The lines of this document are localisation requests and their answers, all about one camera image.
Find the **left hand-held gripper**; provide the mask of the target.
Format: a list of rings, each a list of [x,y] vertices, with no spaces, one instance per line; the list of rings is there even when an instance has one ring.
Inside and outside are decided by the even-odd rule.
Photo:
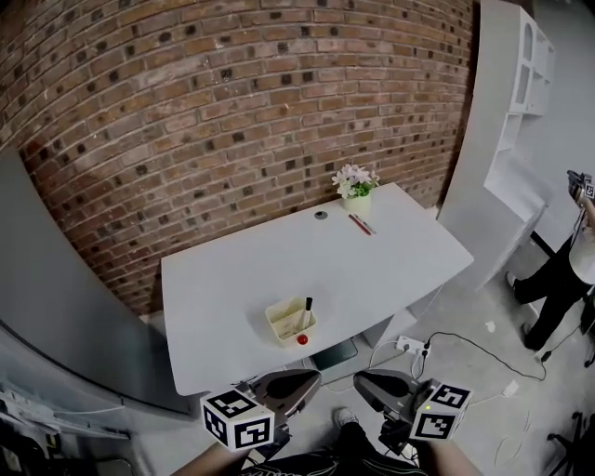
[[[229,450],[270,444],[322,386],[312,369],[276,371],[200,399],[205,430]]]

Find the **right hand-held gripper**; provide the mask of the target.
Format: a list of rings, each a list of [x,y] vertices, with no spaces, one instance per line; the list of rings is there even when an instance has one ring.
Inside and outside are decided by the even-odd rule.
[[[416,380],[394,370],[363,370],[353,387],[384,417],[379,441],[399,455],[415,441],[450,440],[472,399],[473,391],[436,379]]]

